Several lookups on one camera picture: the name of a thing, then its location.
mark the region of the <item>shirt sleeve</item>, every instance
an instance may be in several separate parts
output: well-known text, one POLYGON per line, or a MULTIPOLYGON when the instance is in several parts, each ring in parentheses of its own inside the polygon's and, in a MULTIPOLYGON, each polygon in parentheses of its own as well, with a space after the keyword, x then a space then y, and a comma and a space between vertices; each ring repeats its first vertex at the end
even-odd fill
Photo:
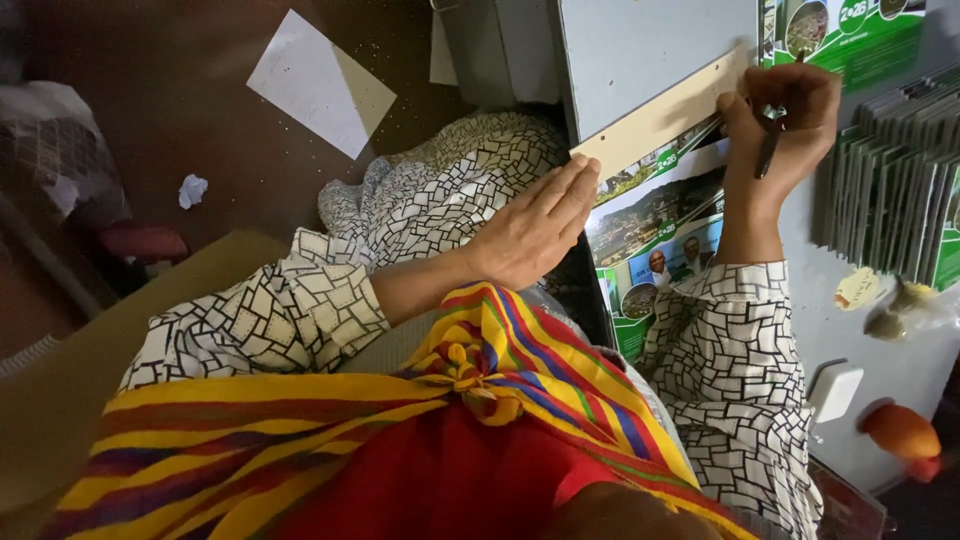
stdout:
POLYGON ((352 242, 297 231, 288 258, 153 317, 120 392, 182 379, 329 373, 390 326, 352 242))
POLYGON ((704 493, 813 540, 811 410, 790 329, 786 262, 719 265, 672 288, 640 362, 704 493))

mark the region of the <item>hand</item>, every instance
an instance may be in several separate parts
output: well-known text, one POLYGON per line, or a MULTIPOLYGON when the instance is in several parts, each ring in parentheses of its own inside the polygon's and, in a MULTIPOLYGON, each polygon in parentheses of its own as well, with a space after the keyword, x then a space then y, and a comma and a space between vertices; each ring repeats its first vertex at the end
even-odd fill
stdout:
POLYGON ((543 175, 458 250, 471 274, 519 291, 553 270, 577 245, 599 175, 600 161, 580 155, 543 175))
POLYGON ((790 191, 810 175, 836 138, 841 78, 805 63, 752 67, 744 86, 753 110, 739 94, 728 92, 717 100, 730 135, 727 175, 724 177, 726 213, 760 212, 774 217, 790 191), (760 145, 769 119, 759 112, 767 105, 786 106, 785 131, 762 180, 754 178, 760 145))

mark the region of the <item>striped scarf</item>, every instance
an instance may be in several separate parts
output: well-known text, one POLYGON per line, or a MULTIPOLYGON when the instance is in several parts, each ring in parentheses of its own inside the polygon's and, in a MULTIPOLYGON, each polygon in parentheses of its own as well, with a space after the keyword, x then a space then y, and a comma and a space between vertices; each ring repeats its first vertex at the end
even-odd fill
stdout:
POLYGON ((267 538, 385 428, 462 400, 488 426, 530 415, 625 484, 754 538, 701 493, 626 377, 487 282, 450 293, 400 371, 183 380, 119 395, 46 538, 267 538))

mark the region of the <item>photo of man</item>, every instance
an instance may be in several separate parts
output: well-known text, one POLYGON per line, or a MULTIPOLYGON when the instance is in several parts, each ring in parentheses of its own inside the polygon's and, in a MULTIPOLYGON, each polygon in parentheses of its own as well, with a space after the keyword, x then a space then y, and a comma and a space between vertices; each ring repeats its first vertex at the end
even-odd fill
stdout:
POLYGON ((670 272, 666 269, 666 256, 660 250, 654 250, 650 254, 650 274, 654 278, 654 285, 657 288, 670 283, 670 272))
POLYGON ((693 272, 694 276, 699 276, 701 272, 707 269, 710 258, 713 257, 712 251, 700 253, 700 238, 691 236, 684 242, 684 267, 693 272))

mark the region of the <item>red garment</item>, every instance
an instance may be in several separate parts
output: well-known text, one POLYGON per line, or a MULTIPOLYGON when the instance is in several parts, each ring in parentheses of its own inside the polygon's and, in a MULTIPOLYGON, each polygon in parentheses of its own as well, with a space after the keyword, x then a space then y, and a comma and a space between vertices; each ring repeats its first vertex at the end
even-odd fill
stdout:
POLYGON ((529 417, 501 428, 461 404, 412 418, 360 447, 283 517, 276 538, 536 538, 550 511, 604 466, 529 417))

